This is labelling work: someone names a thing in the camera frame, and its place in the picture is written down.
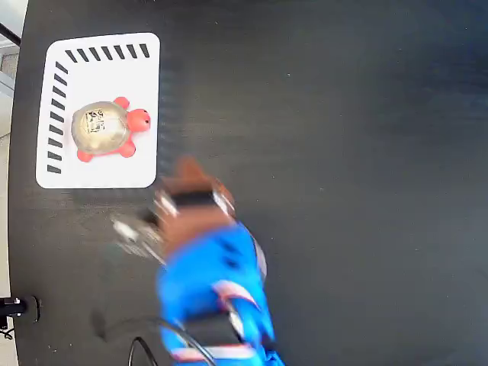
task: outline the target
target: turtle shell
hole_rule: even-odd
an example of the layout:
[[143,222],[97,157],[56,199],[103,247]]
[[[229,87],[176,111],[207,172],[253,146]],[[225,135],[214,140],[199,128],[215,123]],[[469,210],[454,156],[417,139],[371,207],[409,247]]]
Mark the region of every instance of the turtle shell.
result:
[[81,151],[111,153],[129,140],[127,111],[109,101],[88,104],[73,114],[71,132]]

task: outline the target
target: black stripe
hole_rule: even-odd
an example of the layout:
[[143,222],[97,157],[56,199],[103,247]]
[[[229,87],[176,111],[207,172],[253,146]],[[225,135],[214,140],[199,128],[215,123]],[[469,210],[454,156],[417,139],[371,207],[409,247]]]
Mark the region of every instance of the black stripe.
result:
[[134,46],[132,44],[127,44],[127,49],[130,52],[130,55],[132,56],[133,59],[137,58],[136,51],[134,49]]
[[119,57],[120,57],[121,59],[125,59],[125,56],[124,56],[124,54],[122,53],[122,49],[120,48],[120,46],[118,46],[118,45],[117,45],[117,46],[114,46],[114,49],[117,51],[117,54],[119,55]]
[[84,50],[82,50],[81,48],[78,48],[77,51],[80,54],[80,56],[84,59],[84,61],[86,61],[86,62],[89,61],[88,57],[85,55],[85,51]]
[[61,174],[61,169],[55,167],[55,166],[52,166],[52,165],[48,165],[47,166],[47,171],[48,172],[51,172],[51,173],[57,173],[57,174]]
[[93,55],[93,57],[97,60],[97,61],[100,61],[100,56],[98,55],[98,52],[97,50],[94,48],[94,47],[90,47],[88,48],[91,52],[91,54]]
[[63,130],[59,129],[56,126],[53,126],[52,124],[49,125],[49,131],[57,133],[58,135],[63,135]]
[[58,63],[57,61],[56,61],[56,67],[58,69],[60,69],[62,72],[64,72],[65,74],[68,73],[68,70],[63,65],[61,65],[60,63]]
[[110,54],[110,51],[108,50],[107,46],[102,46],[101,50],[104,51],[105,56],[111,61],[113,60],[112,55]]
[[66,98],[66,94],[64,93],[64,91],[60,91],[56,86],[53,86],[53,92],[55,92],[56,94],[58,94],[63,98]]
[[51,138],[49,138],[49,139],[47,140],[47,143],[48,143],[49,145],[53,145],[53,146],[55,146],[55,147],[63,147],[63,145],[61,144],[61,142],[56,141],[56,140],[51,139]]
[[51,151],[47,152],[47,157],[54,159],[54,160],[59,160],[59,161],[61,161],[63,159],[61,156],[59,156],[58,154],[55,154],[54,152],[51,152]]
[[54,112],[51,112],[51,118],[53,118],[54,120],[57,120],[58,122],[64,122],[64,118],[62,118],[61,116],[59,116],[58,114],[54,113]]
[[73,52],[71,52],[70,50],[66,50],[66,55],[69,56],[69,58],[74,62],[74,63],[77,63],[78,61],[76,61],[76,58],[75,58],[75,55],[73,55]]
[[140,46],[140,49],[143,51],[144,56],[148,59],[149,58],[149,51],[147,50],[146,44],[141,43],[139,46]]
[[65,82],[65,80],[62,77],[60,77],[58,74],[54,74],[54,80],[56,80],[57,82],[60,82],[64,86],[68,85],[68,83]]
[[59,109],[62,109],[64,110],[64,105],[62,105],[61,103],[59,103],[57,100],[55,99],[51,99],[51,104],[54,106],[54,107],[58,107]]

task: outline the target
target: black cable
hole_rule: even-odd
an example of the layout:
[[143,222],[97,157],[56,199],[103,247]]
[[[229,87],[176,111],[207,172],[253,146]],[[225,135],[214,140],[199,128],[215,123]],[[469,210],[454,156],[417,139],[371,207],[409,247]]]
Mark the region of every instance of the black cable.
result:
[[156,359],[154,358],[154,355],[151,352],[151,348],[149,348],[146,341],[144,341],[144,339],[142,339],[141,337],[134,338],[134,340],[130,344],[129,358],[127,359],[129,366],[133,366],[132,365],[133,356],[134,356],[134,351],[136,349],[137,343],[139,343],[141,345],[141,347],[143,348],[144,352],[146,353],[147,359],[149,360],[149,362],[151,362],[151,366],[158,366],[158,363],[156,362]]
[[105,318],[101,313],[93,312],[91,314],[91,323],[94,327],[95,334],[105,340],[106,342],[112,341],[113,339],[117,338],[118,336],[123,335],[127,332],[132,332],[137,330],[141,327],[141,325],[148,325],[148,326],[162,326],[167,328],[173,332],[175,332],[178,336],[180,336],[185,342],[187,342],[191,347],[195,348],[197,351],[201,353],[204,357],[204,360],[210,366],[217,366],[214,357],[206,350],[200,343],[198,343],[191,335],[186,333],[183,329],[178,326],[174,326],[173,324],[165,321],[159,317],[143,317],[143,318],[132,318],[132,319],[125,319],[116,323],[112,326],[106,327],[105,326]]
[[12,334],[10,334],[10,333],[12,333],[13,331],[14,331],[14,328],[9,329],[7,332],[4,332],[3,330],[0,330],[0,334],[3,334],[3,338],[8,339],[9,341],[11,341],[13,339],[13,337],[12,337]]
[[10,40],[11,42],[15,43],[17,46],[21,46],[21,38],[2,23],[0,23],[0,34],[2,36],[5,36],[5,38]]

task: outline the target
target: brown part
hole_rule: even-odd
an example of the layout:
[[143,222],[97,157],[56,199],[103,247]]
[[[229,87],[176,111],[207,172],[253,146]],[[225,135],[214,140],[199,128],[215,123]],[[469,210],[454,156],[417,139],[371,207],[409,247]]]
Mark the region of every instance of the brown part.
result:
[[[159,209],[159,228],[166,256],[200,235],[236,222],[231,193],[218,179],[207,175],[195,159],[189,156],[180,158],[175,177],[164,178],[162,181],[167,195],[213,190],[220,192],[232,204],[227,206],[229,214],[214,205],[183,207],[176,216]],[[160,200],[162,195],[162,191],[158,192],[156,200]]]

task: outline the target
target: blue cover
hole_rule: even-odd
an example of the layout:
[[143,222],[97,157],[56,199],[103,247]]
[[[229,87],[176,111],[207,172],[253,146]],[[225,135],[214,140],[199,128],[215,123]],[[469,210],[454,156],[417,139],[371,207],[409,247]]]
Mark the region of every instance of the blue cover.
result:
[[[275,340],[252,236],[241,223],[225,226],[194,239],[176,252],[157,277],[162,317],[177,326],[194,316],[233,307],[242,322],[242,347],[248,358],[218,358],[218,365],[283,365],[262,339]],[[186,347],[172,331],[162,329],[162,340],[174,356]],[[184,358],[176,364],[205,366]]]

